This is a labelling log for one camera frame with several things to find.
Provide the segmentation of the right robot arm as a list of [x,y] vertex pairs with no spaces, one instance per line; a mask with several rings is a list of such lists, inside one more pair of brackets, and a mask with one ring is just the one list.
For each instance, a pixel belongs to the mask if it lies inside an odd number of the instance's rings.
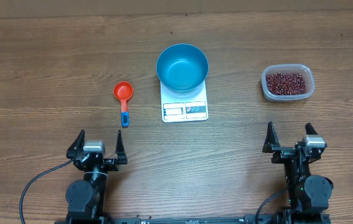
[[[292,147],[281,146],[273,123],[269,122],[262,152],[271,153],[273,164],[283,164],[286,188],[268,197],[255,214],[255,223],[330,223],[323,211],[329,207],[334,184],[327,177],[312,175],[309,165],[320,160],[327,148],[325,140],[311,123],[305,125],[306,135]],[[289,206],[273,215],[260,215],[272,199],[288,194]]]

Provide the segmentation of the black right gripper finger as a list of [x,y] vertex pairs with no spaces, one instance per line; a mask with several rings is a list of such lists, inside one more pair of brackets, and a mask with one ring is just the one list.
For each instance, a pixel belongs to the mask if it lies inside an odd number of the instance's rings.
[[313,128],[311,123],[306,123],[305,125],[305,131],[307,135],[318,135],[316,130]]
[[272,153],[274,151],[274,147],[279,147],[279,146],[280,146],[280,143],[279,143],[276,131],[274,129],[273,122],[270,121],[267,126],[266,138],[265,138],[262,152]]

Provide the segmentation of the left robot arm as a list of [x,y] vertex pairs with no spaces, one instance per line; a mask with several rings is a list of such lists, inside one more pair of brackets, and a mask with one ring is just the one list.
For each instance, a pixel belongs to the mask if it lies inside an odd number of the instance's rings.
[[67,149],[66,157],[83,172],[83,179],[72,182],[66,190],[66,223],[112,222],[104,212],[108,173],[128,163],[121,131],[117,132],[115,154],[116,158],[106,158],[104,142],[86,140],[84,130]]

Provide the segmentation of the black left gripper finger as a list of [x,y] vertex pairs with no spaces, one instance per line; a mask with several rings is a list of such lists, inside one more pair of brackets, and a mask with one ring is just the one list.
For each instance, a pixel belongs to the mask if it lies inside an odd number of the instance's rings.
[[74,142],[70,145],[66,152],[66,158],[74,159],[77,154],[83,150],[85,142],[85,130],[82,129]]
[[117,132],[115,153],[117,155],[119,164],[127,164],[128,163],[128,158],[125,153],[125,147],[123,145],[123,139],[122,139],[122,135],[121,135],[120,130],[118,130],[118,132]]

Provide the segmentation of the orange scoop with blue handle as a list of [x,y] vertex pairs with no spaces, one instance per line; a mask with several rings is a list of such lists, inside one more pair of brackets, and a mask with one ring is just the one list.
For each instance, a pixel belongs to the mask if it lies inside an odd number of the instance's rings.
[[113,94],[121,103],[121,125],[123,128],[127,128],[129,126],[127,102],[133,96],[133,87],[128,82],[119,82],[115,85]]

